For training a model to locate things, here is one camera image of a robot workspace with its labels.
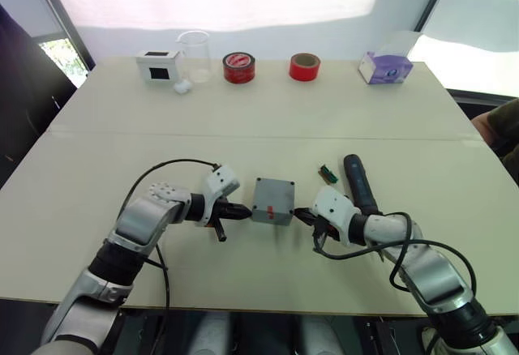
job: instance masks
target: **glass beaker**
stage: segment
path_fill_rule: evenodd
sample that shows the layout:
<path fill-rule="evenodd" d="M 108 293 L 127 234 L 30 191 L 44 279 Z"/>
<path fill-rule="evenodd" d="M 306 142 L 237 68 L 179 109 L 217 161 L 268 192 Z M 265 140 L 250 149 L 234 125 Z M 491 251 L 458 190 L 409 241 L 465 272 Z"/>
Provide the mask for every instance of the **glass beaker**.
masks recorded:
<path fill-rule="evenodd" d="M 205 31 L 187 31 L 177 38 L 184 52 L 183 70 L 193 83 L 207 82 L 211 77 L 209 34 Z"/>

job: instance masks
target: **red tape roll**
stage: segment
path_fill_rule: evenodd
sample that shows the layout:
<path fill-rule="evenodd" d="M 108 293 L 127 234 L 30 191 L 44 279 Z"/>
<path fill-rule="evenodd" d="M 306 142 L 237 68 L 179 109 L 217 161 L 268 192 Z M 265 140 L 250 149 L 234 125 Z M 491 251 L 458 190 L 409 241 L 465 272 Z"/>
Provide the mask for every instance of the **red tape roll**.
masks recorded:
<path fill-rule="evenodd" d="M 290 59 L 289 74 L 297 81 L 312 81 L 317 77 L 321 61 L 313 53 L 296 53 Z"/>
<path fill-rule="evenodd" d="M 254 78 L 255 59 L 249 53 L 229 53 L 223 63 L 224 77 L 231 83 L 245 83 Z"/>

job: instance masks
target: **sleeve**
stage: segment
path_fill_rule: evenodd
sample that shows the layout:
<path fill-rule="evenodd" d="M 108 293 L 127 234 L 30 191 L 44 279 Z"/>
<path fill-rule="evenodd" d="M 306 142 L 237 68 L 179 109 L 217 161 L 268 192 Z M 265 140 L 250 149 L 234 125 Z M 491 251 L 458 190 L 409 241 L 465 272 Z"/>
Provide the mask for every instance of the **sleeve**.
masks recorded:
<path fill-rule="evenodd" d="M 519 99 L 492 110 L 488 123 L 500 137 L 519 140 Z"/>

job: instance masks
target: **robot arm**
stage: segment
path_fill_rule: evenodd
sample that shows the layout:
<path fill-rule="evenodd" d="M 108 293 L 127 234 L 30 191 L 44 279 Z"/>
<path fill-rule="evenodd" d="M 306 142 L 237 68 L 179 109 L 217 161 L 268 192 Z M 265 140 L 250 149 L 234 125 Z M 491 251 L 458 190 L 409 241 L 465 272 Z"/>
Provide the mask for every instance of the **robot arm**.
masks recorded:
<path fill-rule="evenodd" d="M 220 218 L 240 220 L 251 215 L 243 205 L 225 198 L 238 187 L 228 166 L 208 176 L 202 195 L 167 183 L 153 184 L 147 195 L 121 213 L 94 260 L 79 274 L 47 323 L 41 339 L 47 345 L 34 354 L 48 353 L 48 348 L 55 351 L 59 345 L 52 343 L 56 341 L 79 346 L 78 354 L 85 349 L 98 353 L 108 339 L 118 335 L 119 307 L 166 226 L 184 220 L 198 221 L 201 226 L 210 223 L 223 242 L 226 237 Z"/>
<path fill-rule="evenodd" d="M 407 219 L 404 216 L 365 216 L 331 186 L 321 189 L 310 211 L 315 216 L 315 242 L 320 246 L 329 233 L 345 246 L 351 243 L 373 246 L 405 240 Z M 420 239 L 422 232 L 413 222 L 411 244 L 399 274 L 429 316 L 449 353 L 518 354 L 450 261 L 426 243 L 412 244 Z M 402 245 L 397 245 L 381 252 L 396 263 L 401 250 Z"/>

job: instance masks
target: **tissue box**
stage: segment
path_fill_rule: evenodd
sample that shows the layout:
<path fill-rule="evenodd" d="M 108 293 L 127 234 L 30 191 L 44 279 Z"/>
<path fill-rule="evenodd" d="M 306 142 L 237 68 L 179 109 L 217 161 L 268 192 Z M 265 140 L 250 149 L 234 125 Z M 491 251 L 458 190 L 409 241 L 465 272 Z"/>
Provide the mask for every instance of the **tissue box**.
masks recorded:
<path fill-rule="evenodd" d="M 148 81 L 171 81 L 180 79 L 177 63 L 178 51 L 141 51 L 136 57 L 140 74 Z"/>
<path fill-rule="evenodd" d="M 399 55 L 381 55 L 376 57 L 375 53 L 368 51 L 358 71 L 367 83 L 400 83 L 411 72 L 413 63 L 407 57 Z"/>

